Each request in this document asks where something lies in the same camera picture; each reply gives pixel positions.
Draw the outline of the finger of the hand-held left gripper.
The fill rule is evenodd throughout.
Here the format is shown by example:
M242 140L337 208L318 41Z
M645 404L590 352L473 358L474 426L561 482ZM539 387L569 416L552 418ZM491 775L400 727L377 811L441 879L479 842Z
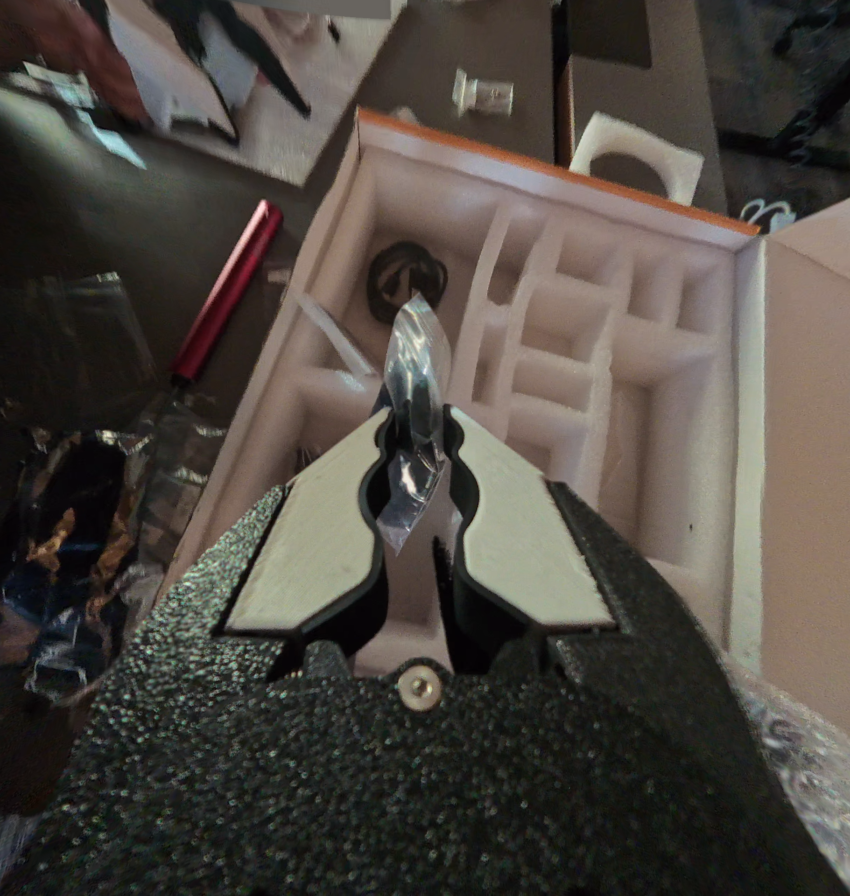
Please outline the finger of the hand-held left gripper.
M209 68L203 29L206 2L152 1L151 9L175 41L164 47L167 61L162 63L171 108L217 132L229 145L238 145L238 127Z
M256 65L302 118L310 118L311 106L301 96L283 63L257 29L240 17L230 2L209 1L208 12L223 28L232 46Z

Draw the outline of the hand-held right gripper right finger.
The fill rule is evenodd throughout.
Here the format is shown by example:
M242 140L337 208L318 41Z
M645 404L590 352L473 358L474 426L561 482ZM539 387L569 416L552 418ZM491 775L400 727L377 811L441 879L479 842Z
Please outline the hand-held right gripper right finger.
M462 517L453 552L462 632L615 629L542 472L454 406L444 407L444 450Z

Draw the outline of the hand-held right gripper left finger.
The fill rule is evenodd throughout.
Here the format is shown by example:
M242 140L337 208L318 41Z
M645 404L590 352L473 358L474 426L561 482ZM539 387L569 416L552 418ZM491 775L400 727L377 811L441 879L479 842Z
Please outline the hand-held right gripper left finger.
M289 483L236 592L225 631L372 636L386 618L385 568L377 529L390 495L386 438L393 412L380 409Z

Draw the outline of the red electric screwdriver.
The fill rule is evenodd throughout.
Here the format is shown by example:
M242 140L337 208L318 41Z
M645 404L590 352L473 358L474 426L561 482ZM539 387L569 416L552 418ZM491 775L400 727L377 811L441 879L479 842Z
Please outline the red electric screwdriver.
M274 203L256 206L170 367L177 390L197 382L283 224Z

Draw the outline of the silver foil bag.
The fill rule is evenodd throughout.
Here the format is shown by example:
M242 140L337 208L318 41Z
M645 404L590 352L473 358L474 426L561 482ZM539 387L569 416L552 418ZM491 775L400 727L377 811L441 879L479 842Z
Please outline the silver foil bag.
M183 404L127 431L45 434L0 530L0 669L67 706L161 592L226 429Z

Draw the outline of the clear bag with black parts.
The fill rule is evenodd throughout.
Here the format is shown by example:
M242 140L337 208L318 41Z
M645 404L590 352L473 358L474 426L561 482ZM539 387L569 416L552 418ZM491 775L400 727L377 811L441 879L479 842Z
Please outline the clear bag with black parts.
M451 368L452 349L441 323L425 298L415 293L394 320L383 384L373 407L393 412L390 497L377 524L395 554L429 508L443 476L443 398Z

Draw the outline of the orange and white cardboard box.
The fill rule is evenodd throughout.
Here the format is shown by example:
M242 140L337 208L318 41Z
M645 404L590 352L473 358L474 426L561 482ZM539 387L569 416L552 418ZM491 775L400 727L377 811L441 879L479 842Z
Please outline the orange and white cardboard box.
M356 114L333 186L346 176L351 150L368 146L451 167L468 166L466 157L480 155L559 176L693 218L696 240L733 253L736 422L731 592L722 641L710 636L687 599L621 536L670 583L733 660L850 730L850 199L759 237L743 222L364 109ZM295 273L305 278L318 254L316 248L305 249L305 242L329 229L318 213L297 256L286 305L263 345L165 579L166 590L266 490L288 484L372 414L380 380L374 402L363 408L354 427L326 441L322 452L303 451L304 409L290 396L292 375L301 369L289 358L288 343L302 311L302 295L292 286ZM565 481L542 474L550 491L569 489L598 511ZM452 627L474 641L464 654L474 666L486 665L519 637L624 633L623 611L612 609L610 597L603 598L616 622L613 630L463 633L453 614L453 552L462 517L446 488L443 482L434 509L403 553L386 548L391 605L372 640L349 648L359 674L390 671L414 656L461 670L462 651L450 647Z

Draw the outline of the bubble wrap sheet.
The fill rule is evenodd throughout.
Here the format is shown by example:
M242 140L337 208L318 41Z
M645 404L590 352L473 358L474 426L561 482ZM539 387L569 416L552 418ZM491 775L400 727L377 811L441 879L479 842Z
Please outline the bubble wrap sheet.
M780 785L850 893L850 735L739 663L725 666Z

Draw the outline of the person's left forearm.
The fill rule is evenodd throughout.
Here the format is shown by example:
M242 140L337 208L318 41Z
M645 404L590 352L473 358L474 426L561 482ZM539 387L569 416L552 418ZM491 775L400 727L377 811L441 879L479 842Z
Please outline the person's left forearm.
M65 1L0 1L0 76L26 61L82 73L95 94L136 123L149 121L132 70L82 6Z

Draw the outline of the white foam sheet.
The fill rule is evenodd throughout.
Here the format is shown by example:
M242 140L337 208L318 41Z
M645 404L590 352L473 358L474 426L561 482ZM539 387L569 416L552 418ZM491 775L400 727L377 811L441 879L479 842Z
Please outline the white foam sheet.
M172 33L152 2L85 2L128 62L153 131L233 164L304 185L323 148L351 106L368 70L406 2L376 2L386 17L336 16L334 7L301 9L288 2L230 2L262 35L311 106L302 118L255 64L230 43L223 28L203 14L208 63L239 130L229 145L217 132L171 108L164 84L165 46Z

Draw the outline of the flat clear plastic bag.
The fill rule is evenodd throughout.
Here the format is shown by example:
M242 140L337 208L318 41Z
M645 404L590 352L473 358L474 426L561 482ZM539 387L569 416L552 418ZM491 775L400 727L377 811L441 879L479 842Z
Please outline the flat clear plastic bag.
M148 169L144 159L118 130L98 122L97 117L105 118L106 108L83 73L59 73L27 62L6 79L16 90L58 106L64 121L90 142L139 170Z

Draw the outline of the white foam box tray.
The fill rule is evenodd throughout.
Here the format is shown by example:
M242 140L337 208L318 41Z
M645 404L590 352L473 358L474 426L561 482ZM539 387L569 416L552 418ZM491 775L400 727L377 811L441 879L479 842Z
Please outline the white foam box tray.
M367 297L376 256L419 245L446 270L446 400L563 480L724 638L730 603L735 259L698 221L476 155L468 166L351 150L304 248L288 349L303 451L374 402L391 326Z

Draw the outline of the clear bag with white parts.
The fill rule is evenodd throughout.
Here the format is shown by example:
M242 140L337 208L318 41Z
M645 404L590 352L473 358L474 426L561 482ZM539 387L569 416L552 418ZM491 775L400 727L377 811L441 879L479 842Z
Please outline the clear bag with white parts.
M460 118L469 114L509 118L513 112L513 96L512 83L477 78L462 68L456 69L452 102Z

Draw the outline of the black rectangular panel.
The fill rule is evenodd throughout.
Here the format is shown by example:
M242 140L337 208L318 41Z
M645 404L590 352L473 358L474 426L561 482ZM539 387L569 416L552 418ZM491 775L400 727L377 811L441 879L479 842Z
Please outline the black rectangular panel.
M653 47L645 1L561 1L557 36L570 55L649 70Z

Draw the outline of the white foam packing insert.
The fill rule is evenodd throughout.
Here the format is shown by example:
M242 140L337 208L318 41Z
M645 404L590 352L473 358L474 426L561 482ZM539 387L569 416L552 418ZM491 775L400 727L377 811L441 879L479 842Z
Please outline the white foam packing insert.
M669 201L692 205L703 169L703 154L597 111L576 142L568 169L590 175L591 163L608 154L625 155L642 162L659 177Z

